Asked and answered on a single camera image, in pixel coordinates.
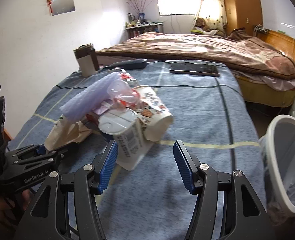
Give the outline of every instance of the curtain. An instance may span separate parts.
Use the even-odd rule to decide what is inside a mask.
[[[210,29],[223,32],[223,26],[227,23],[224,0],[201,0],[200,9],[195,15],[195,20],[198,17],[204,18]]]

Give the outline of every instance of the brown blanket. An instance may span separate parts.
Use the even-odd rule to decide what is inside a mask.
[[[201,59],[226,64],[233,70],[283,80],[295,79],[295,63],[271,45],[236,30],[227,39],[194,34],[145,33],[102,49],[100,56],[158,60]]]

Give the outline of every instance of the small table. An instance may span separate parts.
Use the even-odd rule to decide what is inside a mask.
[[[126,28],[126,30],[128,32],[129,39],[131,39],[131,38],[139,36],[143,33],[151,32],[151,30],[149,30],[151,28],[153,29],[152,31],[154,31],[154,32],[164,33],[163,23],[144,24],[144,25],[129,27],[129,28]]]

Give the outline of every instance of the smartphone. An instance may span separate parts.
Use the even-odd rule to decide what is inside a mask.
[[[170,73],[220,77],[215,63],[172,62]]]

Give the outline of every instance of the bed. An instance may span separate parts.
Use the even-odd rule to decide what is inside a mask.
[[[97,52],[101,66],[134,58],[199,59],[227,65],[244,100],[273,107],[295,99],[295,62],[262,40],[234,30],[228,38],[193,34],[145,33]]]
[[[218,70],[220,78],[171,74],[167,62],[151,62],[143,70],[129,71],[141,84],[157,91],[174,122],[134,171],[116,165],[109,187],[96,198],[107,239],[184,239],[196,196],[184,188],[176,166],[172,149],[177,139],[217,171],[243,171],[266,206],[264,168],[254,125],[231,71],[223,64],[218,64]],[[102,69],[83,78],[80,72],[74,72],[53,87],[9,148],[43,143],[61,115],[60,106],[106,74]],[[91,163],[106,144],[94,131],[80,144],[78,153],[63,160],[59,172],[76,171]],[[222,204],[220,192],[217,221],[222,220]],[[71,210],[73,205],[73,196],[69,195]],[[71,226],[76,227],[73,212],[69,216]],[[214,239],[219,232],[220,224],[216,223]]]

